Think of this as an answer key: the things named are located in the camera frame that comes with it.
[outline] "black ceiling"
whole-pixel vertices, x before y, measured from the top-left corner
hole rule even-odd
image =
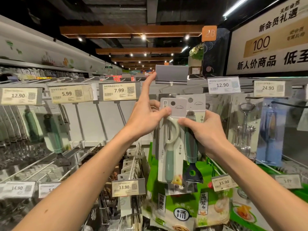
[[[238,0],[1,0],[0,14],[37,31],[57,38],[89,54],[108,47],[194,47],[200,37],[141,39],[87,39],[79,42],[60,34],[59,26],[86,25],[218,25],[233,29],[276,0],[247,0],[228,19],[222,15]],[[271,6],[285,0],[279,0]],[[186,64],[188,52],[177,55],[174,64]]]

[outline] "orange aisle number sign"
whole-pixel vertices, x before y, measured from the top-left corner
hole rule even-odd
[[[215,41],[217,34],[217,26],[204,26],[202,28],[202,42]]]

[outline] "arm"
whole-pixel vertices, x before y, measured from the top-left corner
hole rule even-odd
[[[275,231],[306,230],[308,204],[285,189],[241,154],[225,137],[220,117],[206,111],[206,121],[179,119],[192,129],[207,155],[216,160],[252,200]]]
[[[117,163],[129,146],[152,132],[171,113],[149,100],[149,86],[156,73],[143,83],[138,102],[125,127],[95,156],[39,202],[13,231],[76,231],[89,214]]]

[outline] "hand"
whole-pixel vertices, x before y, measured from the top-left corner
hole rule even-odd
[[[215,154],[219,151],[219,147],[229,144],[221,125],[220,116],[214,112],[207,110],[203,123],[188,118],[180,118],[178,123],[193,131],[196,139],[205,147],[206,154],[212,159],[216,158]]]
[[[133,134],[134,140],[151,133],[159,124],[163,117],[171,114],[171,108],[166,107],[161,110],[157,100],[149,99],[149,89],[151,82],[156,77],[156,72],[148,76],[142,84],[142,90],[138,102],[136,102],[133,112],[125,125],[129,132]]]

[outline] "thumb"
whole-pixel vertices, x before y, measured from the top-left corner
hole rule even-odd
[[[167,117],[171,114],[171,108],[170,107],[165,107],[157,112],[154,112],[155,116],[157,116],[158,120],[161,120],[164,117]]]
[[[189,118],[180,118],[177,122],[181,126],[190,128],[193,132],[197,130],[198,123],[193,120],[190,120]]]

